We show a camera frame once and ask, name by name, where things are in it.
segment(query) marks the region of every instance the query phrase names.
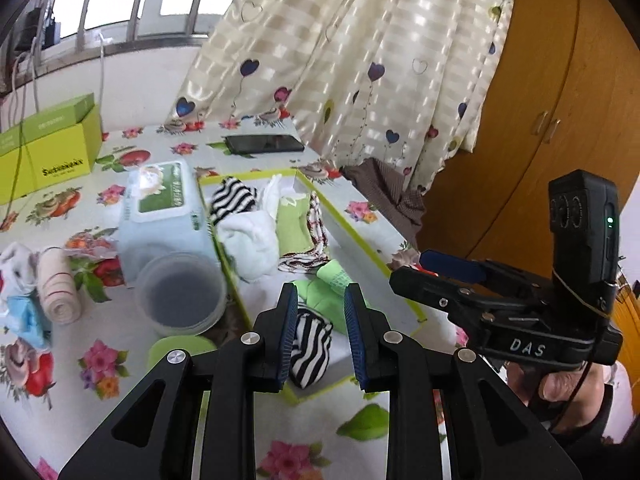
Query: black and white striped sock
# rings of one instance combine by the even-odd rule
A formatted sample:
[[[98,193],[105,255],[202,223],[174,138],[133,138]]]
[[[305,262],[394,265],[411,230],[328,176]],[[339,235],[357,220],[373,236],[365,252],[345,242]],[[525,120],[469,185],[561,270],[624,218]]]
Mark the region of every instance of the black and white striped sock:
[[[291,351],[289,377],[299,388],[318,382],[329,364],[334,326],[308,308],[298,308],[296,338]]]
[[[216,225],[233,213],[251,211],[255,206],[255,189],[234,176],[225,178],[211,198],[211,220]]]

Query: table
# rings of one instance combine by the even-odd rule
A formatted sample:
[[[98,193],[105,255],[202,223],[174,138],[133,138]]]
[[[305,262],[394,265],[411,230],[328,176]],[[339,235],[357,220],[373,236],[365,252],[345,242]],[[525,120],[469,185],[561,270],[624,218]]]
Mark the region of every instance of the table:
[[[159,338],[138,313],[132,290],[124,287],[114,264],[127,171],[139,164],[175,159],[185,160],[199,176],[300,167],[383,260],[406,257],[409,247],[404,238],[372,210],[338,170],[312,150],[231,155],[223,137],[239,132],[291,133],[294,127],[290,119],[268,121],[247,116],[233,123],[188,124],[181,132],[147,126],[104,133],[91,174],[16,200],[9,221],[0,226],[0,250],[14,240],[32,250],[65,245],[79,262],[76,272],[92,272],[99,277],[98,282],[92,280],[89,289],[83,285],[79,291],[84,309],[81,319],[53,327],[51,352],[40,357],[40,369],[31,372],[26,388],[16,387],[7,370],[7,354],[15,351],[16,336],[0,330],[0,416],[43,478],[57,477],[56,472],[146,373],[148,350]],[[354,202],[357,211],[366,208],[372,214],[354,214]],[[4,217],[4,206],[0,210]],[[99,254],[97,265],[82,266],[82,255],[88,253]],[[430,348],[451,352],[456,344],[455,328],[443,313],[426,310],[429,320],[418,339],[427,341]],[[99,354],[114,356],[112,349],[117,352],[117,374],[95,383],[83,370],[82,361]],[[278,480],[382,480],[386,429],[380,420],[386,410],[387,394],[363,396],[351,382],[295,408],[284,404],[279,396],[257,395],[258,476]],[[95,466],[99,468],[100,459],[118,458],[97,459]],[[289,464],[286,467],[282,466],[285,462]]]

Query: blue face mask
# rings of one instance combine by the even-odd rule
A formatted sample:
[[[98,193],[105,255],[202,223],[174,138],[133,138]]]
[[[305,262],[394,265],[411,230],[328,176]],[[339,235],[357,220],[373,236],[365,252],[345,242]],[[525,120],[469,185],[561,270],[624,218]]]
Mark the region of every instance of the blue face mask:
[[[4,324],[15,335],[40,350],[48,348],[49,344],[44,339],[42,315],[35,301],[31,296],[8,297],[8,313]]]

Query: hand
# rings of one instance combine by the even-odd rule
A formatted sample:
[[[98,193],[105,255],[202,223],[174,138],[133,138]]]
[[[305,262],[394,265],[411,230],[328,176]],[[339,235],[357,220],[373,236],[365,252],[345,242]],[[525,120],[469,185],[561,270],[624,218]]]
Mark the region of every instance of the hand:
[[[538,395],[549,402],[568,400],[581,375],[582,370],[549,374],[540,381]],[[507,384],[524,404],[529,403],[533,391],[527,391],[524,372],[516,363],[507,364]],[[589,424],[598,415],[603,398],[604,367],[592,364],[580,390],[554,432],[565,433]]]

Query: metal screw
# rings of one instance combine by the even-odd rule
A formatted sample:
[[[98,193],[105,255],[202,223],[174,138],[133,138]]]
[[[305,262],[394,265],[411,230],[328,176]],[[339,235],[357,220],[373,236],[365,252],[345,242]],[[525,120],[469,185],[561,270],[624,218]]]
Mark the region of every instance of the metal screw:
[[[389,332],[385,332],[385,335],[383,335],[383,338],[387,343],[397,345],[399,342],[402,341],[402,334],[399,332],[396,332],[395,330],[390,330]]]
[[[171,350],[166,357],[166,360],[169,361],[172,365],[180,364],[187,358],[187,354],[185,354],[184,350]]]
[[[255,345],[258,341],[260,341],[260,334],[256,332],[245,332],[240,337],[240,341],[242,341],[245,345]]]
[[[458,351],[458,359],[464,361],[465,363],[472,363],[476,360],[476,353],[469,348],[463,348]]]

